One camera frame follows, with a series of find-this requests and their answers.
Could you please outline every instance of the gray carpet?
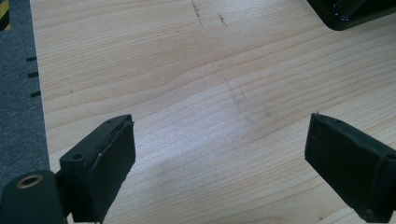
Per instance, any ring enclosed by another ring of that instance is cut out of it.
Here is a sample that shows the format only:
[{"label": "gray carpet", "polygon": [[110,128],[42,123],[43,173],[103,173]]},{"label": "gray carpet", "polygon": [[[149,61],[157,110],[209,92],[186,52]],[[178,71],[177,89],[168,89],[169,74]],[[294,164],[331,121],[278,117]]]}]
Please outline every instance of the gray carpet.
[{"label": "gray carpet", "polygon": [[8,14],[11,29],[0,31],[0,196],[12,178],[50,168],[29,0],[10,0]]}]

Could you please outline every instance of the light wood surface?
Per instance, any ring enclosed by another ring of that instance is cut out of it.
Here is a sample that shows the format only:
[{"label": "light wood surface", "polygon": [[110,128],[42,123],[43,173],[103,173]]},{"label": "light wood surface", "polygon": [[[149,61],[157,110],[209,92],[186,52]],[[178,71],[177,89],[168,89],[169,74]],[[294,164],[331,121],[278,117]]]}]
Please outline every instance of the light wood surface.
[{"label": "light wood surface", "polygon": [[51,169],[104,120],[134,118],[106,223],[363,223],[304,144],[318,111],[396,148],[396,15],[335,32],[305,0],[32,10]]}]

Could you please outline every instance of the wooden table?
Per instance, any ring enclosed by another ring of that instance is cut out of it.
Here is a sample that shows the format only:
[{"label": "wooden table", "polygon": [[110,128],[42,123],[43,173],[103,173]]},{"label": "wooden table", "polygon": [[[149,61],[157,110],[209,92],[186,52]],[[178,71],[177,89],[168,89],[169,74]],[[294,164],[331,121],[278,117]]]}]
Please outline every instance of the wooden table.
[{"label": "wooden table", "polygon": [[104,120],[135,120],[106,223],[363,223],[304,144],[318,111],[396,147],[395,14],[335,32],[305,0],[32,9],[52,170]]}]

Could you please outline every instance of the black object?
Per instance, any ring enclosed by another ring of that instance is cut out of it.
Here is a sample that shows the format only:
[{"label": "black object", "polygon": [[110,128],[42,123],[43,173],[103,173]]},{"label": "black object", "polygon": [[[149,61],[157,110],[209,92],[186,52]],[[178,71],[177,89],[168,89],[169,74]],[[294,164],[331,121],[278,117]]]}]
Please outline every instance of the black object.
[{"label": "black object", "polygon": [[305,159],[366,222],[395,209],[396,151],[339,119],[313,114]]},{"label": "black object", "polygon": [[64,154],[61,170],[36,171],[9,182],[0,223],[103,222],[135,160],[130,115],[109,119]]},{"label": "black object", "polygon": [[342,31],[396,12],[395,0],[307,0],[323,22]]}]

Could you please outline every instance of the wood grain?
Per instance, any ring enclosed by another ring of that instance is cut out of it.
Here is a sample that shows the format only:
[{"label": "wood grain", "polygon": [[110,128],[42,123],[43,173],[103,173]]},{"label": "wood grain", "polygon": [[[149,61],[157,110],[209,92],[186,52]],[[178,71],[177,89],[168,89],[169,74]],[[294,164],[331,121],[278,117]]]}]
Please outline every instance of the wood grain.
[{"label": "wood grain", "polygon": [[135,120],[106,223],[363,223],[304,143],[318,111],[396,147],[396,15],[335,32],[304,0],[32,10],[51,169],[105,119]]}]

